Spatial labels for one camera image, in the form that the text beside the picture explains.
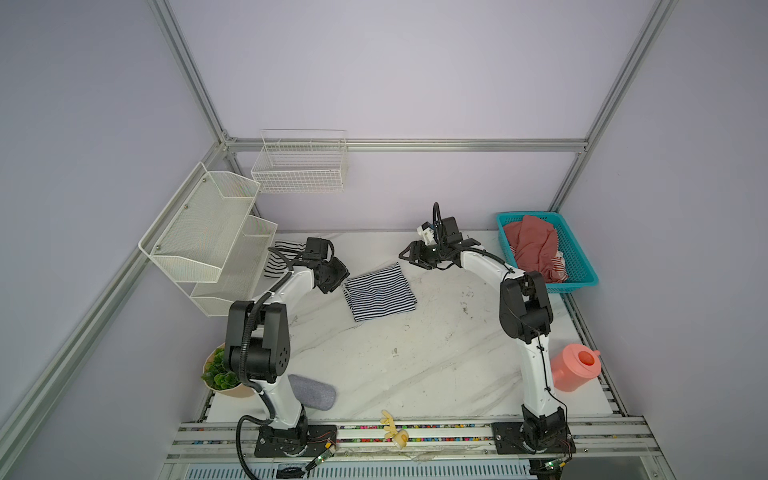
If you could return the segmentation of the black white striped tank top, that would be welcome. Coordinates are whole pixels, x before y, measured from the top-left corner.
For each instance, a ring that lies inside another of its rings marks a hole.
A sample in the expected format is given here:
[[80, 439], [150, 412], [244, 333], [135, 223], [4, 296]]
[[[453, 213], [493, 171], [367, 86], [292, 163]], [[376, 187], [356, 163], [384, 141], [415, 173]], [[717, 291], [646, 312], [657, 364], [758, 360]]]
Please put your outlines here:
[[297, 257], [304, 248], [304, 243], [276, 240], [268, 249], [269, 256], [263, 269], [264, 277], [269, 279], [282, 277], [288, 270], [287, 261]]

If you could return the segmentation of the navy striped tank top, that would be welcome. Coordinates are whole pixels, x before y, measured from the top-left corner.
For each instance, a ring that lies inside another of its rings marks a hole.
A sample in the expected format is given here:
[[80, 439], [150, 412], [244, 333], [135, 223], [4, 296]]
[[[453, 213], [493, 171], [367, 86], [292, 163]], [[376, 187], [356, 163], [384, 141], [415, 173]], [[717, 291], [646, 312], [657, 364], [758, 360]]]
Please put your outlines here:
[[343, 295], [357, 323], [415, 311], [418, 304], [399, 263], [346, 280]]

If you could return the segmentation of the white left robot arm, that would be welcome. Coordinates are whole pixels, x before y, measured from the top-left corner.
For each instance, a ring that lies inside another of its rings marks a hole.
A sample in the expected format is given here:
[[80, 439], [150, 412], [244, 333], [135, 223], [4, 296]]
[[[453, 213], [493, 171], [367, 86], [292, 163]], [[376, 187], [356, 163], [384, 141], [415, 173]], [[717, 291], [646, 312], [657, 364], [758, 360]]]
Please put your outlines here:
[[266, 291], [237, 300], [228, 310], [223, 362], [240, 384], [258, 394], [267, 417], [257, 421], [273, 429], [294, 429], [304, 406], [284, 378], [291, 357], [290, 309], [308, 293], [335, 291], [349, 276], [328, 239], [309, 237], [302, 252], [289, 257], [272, 247], [286, 271]]

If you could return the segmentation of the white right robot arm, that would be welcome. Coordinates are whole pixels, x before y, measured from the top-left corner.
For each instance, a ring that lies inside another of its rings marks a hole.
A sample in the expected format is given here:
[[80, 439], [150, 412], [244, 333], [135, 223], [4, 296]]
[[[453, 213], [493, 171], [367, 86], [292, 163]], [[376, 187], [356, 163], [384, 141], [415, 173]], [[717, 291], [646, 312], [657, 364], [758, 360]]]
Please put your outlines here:
[[564, 431], [567, 406], [553, 392], [549, 335], [554, 314], [543, 276], [513, 267], [464, 237], [456, 219], [443, 217], [438, 204], [432, 220], [421, 225], [420, 238], [399, 258], [424, 270], [467, 270], [497, 291], [499, 324], [520, 350], [523, 432], [541, 441]]

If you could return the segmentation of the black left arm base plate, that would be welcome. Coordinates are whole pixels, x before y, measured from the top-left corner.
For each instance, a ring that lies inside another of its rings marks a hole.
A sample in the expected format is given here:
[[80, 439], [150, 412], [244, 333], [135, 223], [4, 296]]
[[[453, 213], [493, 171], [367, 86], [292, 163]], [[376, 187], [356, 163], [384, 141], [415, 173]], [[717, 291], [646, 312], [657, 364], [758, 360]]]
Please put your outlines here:
[[336, 443], [337, 434], [335, 425], [304, 421], [291, 429], [262, 426], [253, 453], [256, 458], [316, 457]]

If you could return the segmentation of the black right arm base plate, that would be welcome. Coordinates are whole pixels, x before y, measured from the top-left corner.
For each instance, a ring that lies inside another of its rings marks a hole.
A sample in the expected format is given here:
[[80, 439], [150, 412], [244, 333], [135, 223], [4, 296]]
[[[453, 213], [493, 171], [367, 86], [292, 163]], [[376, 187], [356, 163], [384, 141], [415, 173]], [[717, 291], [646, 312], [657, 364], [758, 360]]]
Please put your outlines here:
[[549, 416], [525, 415], [519, 422], [491, 424], [501, 455], [573, 454], [576, 450], [563, 410]]

